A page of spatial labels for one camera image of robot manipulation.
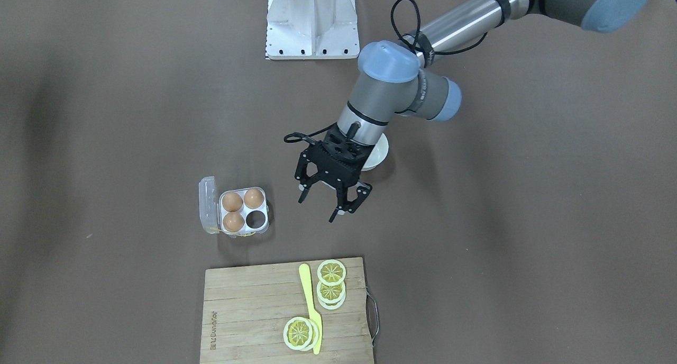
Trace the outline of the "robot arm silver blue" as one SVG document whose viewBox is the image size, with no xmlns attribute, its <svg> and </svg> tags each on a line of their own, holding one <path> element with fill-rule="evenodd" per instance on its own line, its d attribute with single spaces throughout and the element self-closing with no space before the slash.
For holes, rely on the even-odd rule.
<svg viewBox="0 0 677 364">
<path fill-rule="evenodd" d="M 359 77 L 338 120 L 315 134 L 290 133 L 285 142 L 307 142 L 295 171 L 304 202 L 316 183 L 333 188 L 330 217 L 353 214 L 372 186 L 360 180 L 363 166 L 396 115 L 443 122 L 459 111 L 460 87 L 430 72 L 443 56 L 478 46 L 489 31 L 528 14 L 573 24 L 586 31 L 611 33 L 633 19 L 648 0 L 467 0 L 411 33 L 396 29 L 397 42 L 369 43 L 358 57 Z"/>
</svg>

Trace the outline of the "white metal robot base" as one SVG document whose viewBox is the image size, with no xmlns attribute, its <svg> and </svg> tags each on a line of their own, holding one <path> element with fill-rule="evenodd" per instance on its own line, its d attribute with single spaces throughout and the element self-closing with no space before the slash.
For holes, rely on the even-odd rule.
<svg viewBox="0 0 677 364">
<path fill-rule="evenodd" d="M 269 60 L 353 59 L 360 53 L 356 0 L 268 0 Z"/>
</svg>

